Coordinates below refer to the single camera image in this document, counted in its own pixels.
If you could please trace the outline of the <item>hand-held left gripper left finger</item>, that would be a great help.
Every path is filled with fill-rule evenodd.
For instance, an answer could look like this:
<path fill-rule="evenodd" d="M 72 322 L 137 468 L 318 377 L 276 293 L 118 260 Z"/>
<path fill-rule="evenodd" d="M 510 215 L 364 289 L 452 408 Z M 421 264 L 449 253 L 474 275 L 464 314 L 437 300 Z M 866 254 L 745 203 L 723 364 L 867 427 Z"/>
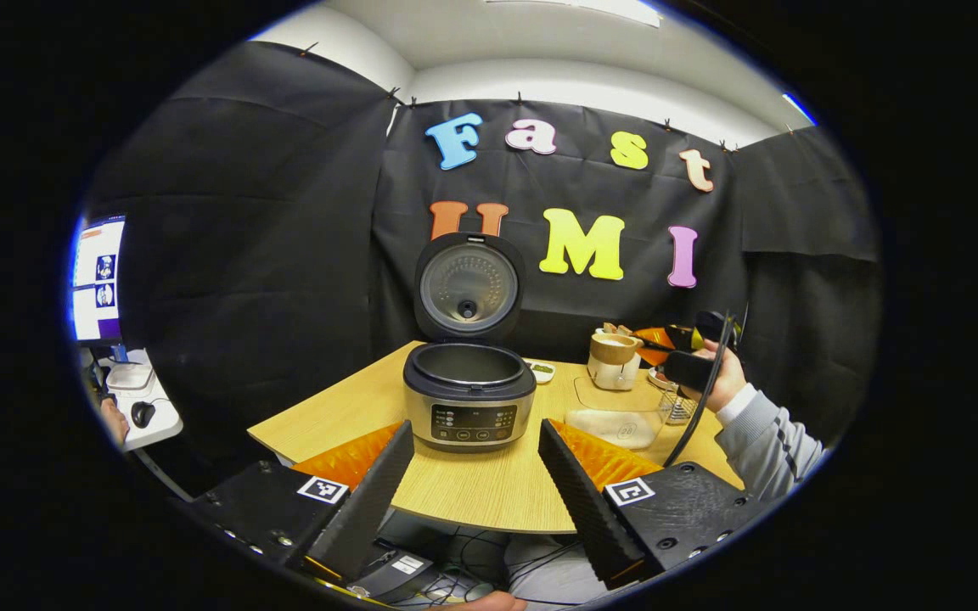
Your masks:
<path fill-rule="evenodd" d="M 179 512 L 229 545 L 276 568 L 346 586 L 370 546 L 414 456 L 412 423 L 379 430 L 357 484 L 322 469 L 259 461 L 213 490 L 179 502 Z"/>

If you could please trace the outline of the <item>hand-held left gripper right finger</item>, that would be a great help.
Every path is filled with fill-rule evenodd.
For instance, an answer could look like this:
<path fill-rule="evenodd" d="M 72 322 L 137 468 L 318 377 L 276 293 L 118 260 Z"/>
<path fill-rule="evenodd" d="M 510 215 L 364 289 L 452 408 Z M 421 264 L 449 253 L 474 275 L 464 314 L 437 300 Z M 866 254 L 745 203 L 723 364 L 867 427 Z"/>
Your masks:
<path fill-rule="evenodd" d="M 698 463 L 656 467 L 551 418 L 538 453 L 608 589 L 682 571 L 773 506 Z"/>

